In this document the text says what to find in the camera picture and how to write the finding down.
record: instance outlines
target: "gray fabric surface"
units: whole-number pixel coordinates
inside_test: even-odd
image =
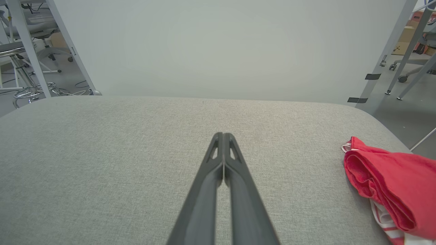
[[[409,152],[343,105],[158,97],[43,99],[0,118],[1,244],[164,244],[216,132],[231,132],[282,244],[389,244],[349,184],[351,136]],[[218,189],[217,244],[230,244]]]

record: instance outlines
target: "white backdrop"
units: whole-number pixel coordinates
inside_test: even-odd
[[[54,2],[103,95],[347,104],[405,0]]]
[[[424,6],[424,5],[425,5],[424,0],[417,0],[416,5],[413,9],[419,8],[419,7]]]

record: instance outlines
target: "bar stool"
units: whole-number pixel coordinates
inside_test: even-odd
[[[32,103],[32,100],[38,99],[38,95],[42,94],[42,88],[40,84],[35,84],[29,74],[24,70],[23,65],[18,61],[16,54],[23,53],[26,50],[24,49],[22,42],[15,42],[10,44],[0,45],[0,58],[9,56],[12,62],[15,64],[17,73],[20,75],[23,82],[26,84],[26,88],[23,88],[17,91],[14,94],[13,104],[15,108],[19,108],[17,104],[18,99],[28,99],[29,103]],[[53,82],[47,83],[48,90],[55,93],[57,96],[61,96],[61,91],[56,87],[56,84]]]

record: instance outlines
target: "red towel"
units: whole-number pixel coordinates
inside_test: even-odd
[[[383,205],[399,229],[436,239],[435,160],[391,153],[352,137],[344,167],[359,194]]]

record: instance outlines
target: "gray floor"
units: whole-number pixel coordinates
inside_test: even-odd
[[[87,90],[89,87],[86,88],[77,88],[75,87],[75,84],[78,82],[82,82],[85,80],[82,73],[79,70],[79,67],[77,66],[76,62],[68,62],[67,57],[63,55],[57,55],[56,61],[52,61],[51,59],[45,58],[42,60],[43,63],[48,66],[52,70],[62,70],[61,73],[47,73],[44,74],[44,77],[47,82],[54,82],[59,88],[67,89],[70,93],[75,93],[81,90]],[[13,74],[4,74],[4,73],[13,73],[13,67],[12,64],[2,66],[2,80],[3,80],[3,86],[5,88],[15,87],[15,80],[6,82],[8,80],[14,79],[15,76]],[[31,76],[32,79],[36,82],[38,82],[38,79],[35,75]],[[87,86],[88,84],[86,82],[83,82],[78,87]],[[14,92],[7,93],[7,94],[1,94],[0,95],[0,116],[6,115],[13,110],[15,110],[15,107],[12,104],[13,100],[13,94]],[[18,100],[19,106],[25,106],[27,104],[27,101],[24,99]]]
[[[412,54],[411,58],[428,59],[430,56],[422,54]],[[392,55],[388,60],[388,66],[394,61],[402,59],[402,55]],[[78,66],[75,62],[70,63],[66,57],[59,56],[57,61],[49,59],[43,60],[51,69],[61,69],[62,73],[45,74],[48,82],[55,82],[58,87],[69,90],[71,93],[78,92],[86,88],[76,88],[75,84],[84,81]],[[415,75],[409,77],[406,83],[396,83],[391,95],[385,95],[387,88],[395,74],[385,67],[380,79],[377,81],[368,102],[362,108],[364,111],[373,115],[389,130],[391,130],[406,146],[411,147],[419,139],[423,138],[436,127],[436,75],[427,74],[412,90],[409,91],[404,100],[399,101],[396,97],[409,84]],[[419,67],[407,64],[402,74]],[[2,75],[3,82],[13,79],[14,75]],[[14,82],[4,84],[14,86]],[[15,108],[12,105],[13,93],[0,95],[0,116],[6,115]],[[26,101],[20,101],[20,106],[26,105]],[[436,159],[436,134],[420,145],[414,153],[424,157]]]
[[[371,96],[364,104],[364,111],[373,115],[395,134],[407,147],[436,127],[436,75],[426,74],[404,97],[397,100],[398,95],[413,80],[411,75],[405,83],[396,82],[391,95],[384,93],[389,87],[396,71],[388,68],[394,60],[402,59],[402,55],[391,55],[388,66],[382,72]],[[412,54],[411,59],[429,59],[426,54]],[[401,74],[405,74],[419,65],[406,64]],[[415,154],[436,159],[436,133],[414,150]]]

